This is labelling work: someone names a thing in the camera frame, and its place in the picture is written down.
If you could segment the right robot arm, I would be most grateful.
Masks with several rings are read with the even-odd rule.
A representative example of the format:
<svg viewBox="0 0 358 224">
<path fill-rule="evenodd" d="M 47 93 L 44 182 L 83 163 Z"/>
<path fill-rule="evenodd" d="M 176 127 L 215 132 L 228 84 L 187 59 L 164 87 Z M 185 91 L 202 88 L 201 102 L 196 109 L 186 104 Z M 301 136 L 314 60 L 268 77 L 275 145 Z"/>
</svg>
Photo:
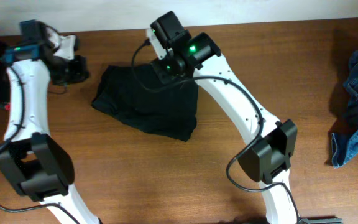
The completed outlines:
<svg viewBox="0 0 358 224">
<path fill-rule="evenodd" d="M 192 37 L 170 11 L 153 21 L 146 35 L 165 88 L 195 82 L 236 126 L 246 147 L 229 161 L 226 173 L 237 162 L 258 183 L 267 223 L 342 223 L 333 217 L 300 218 L 289 184 L 298 129 L 291 120 L 281 122 L 252 96 L 208 34 Z"/>
</svg>

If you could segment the black trousers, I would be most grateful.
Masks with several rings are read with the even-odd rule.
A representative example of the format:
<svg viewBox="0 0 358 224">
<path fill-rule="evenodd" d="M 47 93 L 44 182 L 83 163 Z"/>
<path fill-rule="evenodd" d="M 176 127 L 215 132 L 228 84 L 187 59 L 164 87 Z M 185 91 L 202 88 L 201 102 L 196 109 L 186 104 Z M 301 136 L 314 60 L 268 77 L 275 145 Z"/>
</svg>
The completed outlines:
<svg viewBox="0 0 358 224">
<path fill-rule="evenodd" d="M 151 65 L 134 68 L 110 65 L 102 74 L 91 105 L 130 127 L 148 134 L 188 141 L 196 128 L 198 85 L 190 82 L 151 93 L 141 87 L 159 88 L 162 83 Z"/>
</svg>

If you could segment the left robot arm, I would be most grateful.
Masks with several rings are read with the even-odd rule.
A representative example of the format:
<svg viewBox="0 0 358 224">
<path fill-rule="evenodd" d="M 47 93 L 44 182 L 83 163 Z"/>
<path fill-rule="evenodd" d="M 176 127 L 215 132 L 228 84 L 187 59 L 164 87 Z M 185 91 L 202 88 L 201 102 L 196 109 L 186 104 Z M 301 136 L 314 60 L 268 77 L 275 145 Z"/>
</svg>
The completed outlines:
<svg viewBox="0 0 358 224">
<path fill-rule="evenodd" d="M 25 210 L 48 208 L 60 223 L 100 223 L 75 187 L 71 157 L 52 139 L 48 126 L 48 86 L 89 78 L 78 38 L 49 25 L 22 21 L 22 41 L 6 49 L 2 62 L 10 81 L 9 123 L 0 144 L 0 171 L 20 196 L 36 202 Z"/>
</svg>

